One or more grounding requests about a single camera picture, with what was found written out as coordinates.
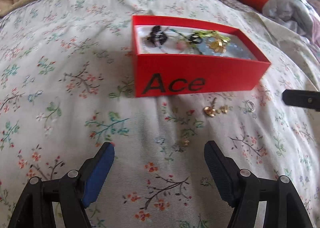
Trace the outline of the gold ring green stone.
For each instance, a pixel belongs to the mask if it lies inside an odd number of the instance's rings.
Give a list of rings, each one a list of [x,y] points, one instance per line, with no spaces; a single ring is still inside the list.
[[[217,39],[209,44],[209,48],[215,53],[225,53],[228,42]]]

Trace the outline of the grey crumpled cloth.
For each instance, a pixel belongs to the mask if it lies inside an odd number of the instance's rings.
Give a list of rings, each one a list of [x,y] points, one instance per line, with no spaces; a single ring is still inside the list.
[[[319,14],[306,0],[268,0],[265,17],[319,45]]]

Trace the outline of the floral bed sheet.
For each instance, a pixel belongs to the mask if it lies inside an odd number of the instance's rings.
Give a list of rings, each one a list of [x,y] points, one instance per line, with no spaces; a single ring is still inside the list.
[[[240,28],[271,66],[248,92],[136,98],[133,14]],[[60,178],[104,141],[116,156],[87,210],[93,227],[226,227],[209,140],[258,177],[288,176],[319,227],[319,113],[286,106],[285,89],[318,90],[319,62],[299,35],[233,0],[39,0],[13,11],[1,19],[1,227],[29,178]],[[227,114],[204,113],[213,98]]]

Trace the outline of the red Ace cardboard box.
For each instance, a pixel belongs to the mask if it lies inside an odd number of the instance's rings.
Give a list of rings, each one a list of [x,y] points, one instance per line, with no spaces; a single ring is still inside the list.
[[[142,52],[138,33],[143,27],[218,30],[236,36],[254,60],[200,54]],[[136,97],[252,90],[270,67],[263,52],[239,28],[172,16],[132,16],[132,49]]]

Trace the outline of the small gold stud earring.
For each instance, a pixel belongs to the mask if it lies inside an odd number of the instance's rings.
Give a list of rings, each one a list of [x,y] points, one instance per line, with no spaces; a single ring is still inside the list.
[[[187,138],[182,138],[180,140],[180,143],[181,143],[181,146],[187,147],[189,145],[190,141]]]

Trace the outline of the black hair claw clip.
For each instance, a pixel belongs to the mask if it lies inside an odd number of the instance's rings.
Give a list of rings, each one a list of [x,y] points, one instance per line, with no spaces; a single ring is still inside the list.
[[[168,36],[161,29],[161,26],[153,26],[146,40],[156,47],[161,47],[167,42]]]

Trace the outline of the gold heart earring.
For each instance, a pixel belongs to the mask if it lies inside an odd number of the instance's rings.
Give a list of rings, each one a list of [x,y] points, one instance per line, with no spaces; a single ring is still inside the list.
[[[204,113],[209,117],[215,117],[217,115],[217,110],[215,109],[216,98],[213,98],[210,106],[204,107]]]

